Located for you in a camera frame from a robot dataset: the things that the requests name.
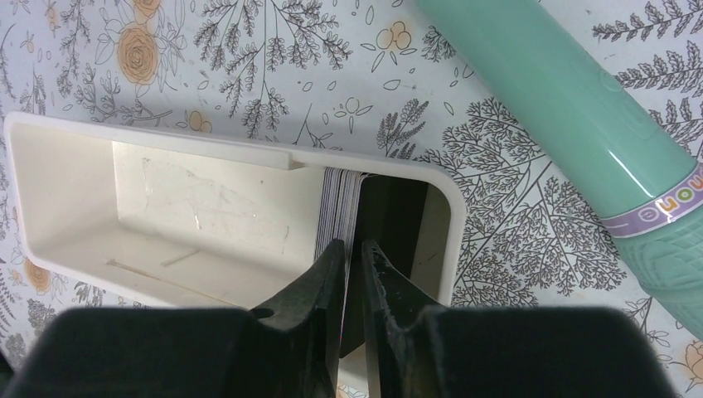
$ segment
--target floral wallpaper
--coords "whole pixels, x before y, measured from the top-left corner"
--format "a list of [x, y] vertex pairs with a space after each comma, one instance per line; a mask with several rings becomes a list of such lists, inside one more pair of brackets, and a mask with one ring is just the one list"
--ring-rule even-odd
[[[703, 0], [541, 5], [703, 160]], [[703, 396], [703, 344], [642, 292], [579, 193], [411, 0], [9, 0], [0, 11], [0, 117], [439, 165], [469, 214], [453, 305], [618, 308], [678, 394]], [[142, 305], [27, 259], [11, 180], [0, 149], [0, 347], [21, 366], [63, 309]]]

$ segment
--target purple label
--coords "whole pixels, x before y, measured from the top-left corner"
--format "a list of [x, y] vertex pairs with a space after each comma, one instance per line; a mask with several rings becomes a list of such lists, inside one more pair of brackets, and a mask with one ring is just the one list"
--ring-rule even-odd
[[613, 238], [629, 238], [656, 230], [703, 204], [703, 165], [667, 193], [620, 216], [604, 218], [603, 225]]

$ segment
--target white plastic tray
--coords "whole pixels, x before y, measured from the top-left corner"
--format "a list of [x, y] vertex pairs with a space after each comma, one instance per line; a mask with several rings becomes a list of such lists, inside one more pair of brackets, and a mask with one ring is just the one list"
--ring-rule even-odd
[[[254, 307], [313, 263], [324, 168], [338, 167], [436, 187], [421, 238], [446, 228], [427, 216], [444, 195], [443, 260], [420, 242], [413, 280], [451, 299], [466, 210], [435, 167], [23, 113], [4, 129], [25, 252], [42, 268], [151, 306]], [[364, 361], [344, 358], [339, 381], [366, 391]]]

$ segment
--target stack of cards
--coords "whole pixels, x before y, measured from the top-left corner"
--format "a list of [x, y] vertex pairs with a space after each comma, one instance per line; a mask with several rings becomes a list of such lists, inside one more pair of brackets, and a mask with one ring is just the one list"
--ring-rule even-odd
[[344, 240], [347, 277], [352, 260], [361, 183], [367, 177], [368, 174], [351, 170], [330, 167], [325, 170], [315, 258], [319, 257], [332, 240]]

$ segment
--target mint green cylinder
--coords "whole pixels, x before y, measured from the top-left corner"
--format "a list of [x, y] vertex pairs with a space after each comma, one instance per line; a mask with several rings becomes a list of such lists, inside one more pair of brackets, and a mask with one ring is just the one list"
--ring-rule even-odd
[[417, 0], [601, 217], [696, 162], [536, 0]]
[[[536, 0], [416, 0], [603, 219], [684, 181], [697, 163]], [[625, 239], [646, 292], [703, 338], [703, 206]]]

